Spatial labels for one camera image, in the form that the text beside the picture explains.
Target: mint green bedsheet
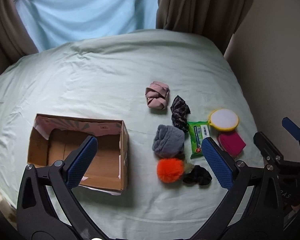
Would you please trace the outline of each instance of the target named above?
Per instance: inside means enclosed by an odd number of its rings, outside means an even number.
[[[74,194],[110,238],[189,238],[227,190],[203,157],[191,162],[210,172],[208,187],[157,179],[158,159],[151,146],[157,126],[171,125],[171,113],[147,107],[145,89],[154,80],[170,86],[169,106],[176,95],[187,102],[189,121],[205,121],[218,108],[233,110],[240,118],[237,131],[247,144],[239,158],[263,166],[253,144],[257,129],[249,106],[216,46],[194,34],[148,30],[67,43],[23,57],[0,76],[0,191],[16,205],[37,113],[121,119],[129,132],[127,191],[113,196],[77,187]],[[185,154],[190,159],[189,138]],[[56,209],[66,220],[58,205]],[[241,206],[234,220],[243,210]]]

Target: metal bolt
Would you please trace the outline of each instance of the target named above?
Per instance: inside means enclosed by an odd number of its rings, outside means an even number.
[[[273,171],[273,166],[270,165],[270,164],[268,164],[268,165],[267,165],[267,169],[270,170],[270,171]]]
[[[27,170],[31,170],[32,167],[33,167],[33,164],[28,164],[28,165],[26,166],[26,169],[27,169]]]
[[[58,161],[55,161],[55,162],[54,162],[54,165],[55,165],[56,167],[60,167],[62,164],[63,164],[63,161],[62,161],[62,160],[58,160]]]
[[[245,165],[245,164],[244,164],[243,161],[237,161],[237,166],[238,166],[238,167],[241,167],[241,168],[242,168],[242,167],[244,167],[244,165]]]

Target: black scrunchie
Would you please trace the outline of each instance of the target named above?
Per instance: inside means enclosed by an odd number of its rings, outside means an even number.
[[[187,133],[189,129],[186,115],[190,114],[189,106],[180,96],[176,96],[170,109],[172,112],[171,120],[173,126]]]
[[[208,185],[212,181],[210,173],[199,165],[195,165],[193,170],[183,178],[184,183],[198,183],[200,186]]]

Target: light blue curtain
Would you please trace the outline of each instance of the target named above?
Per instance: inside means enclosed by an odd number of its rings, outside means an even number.
[[[154,29],[158,0],[16,0],[39,51],[69,41]]]

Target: wall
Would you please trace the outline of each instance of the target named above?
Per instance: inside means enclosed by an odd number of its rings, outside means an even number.
[[[263,131],[287,160],[300,161],[298,143],[282,128],[300,126],[300,0],[254,0],[225,58]]]

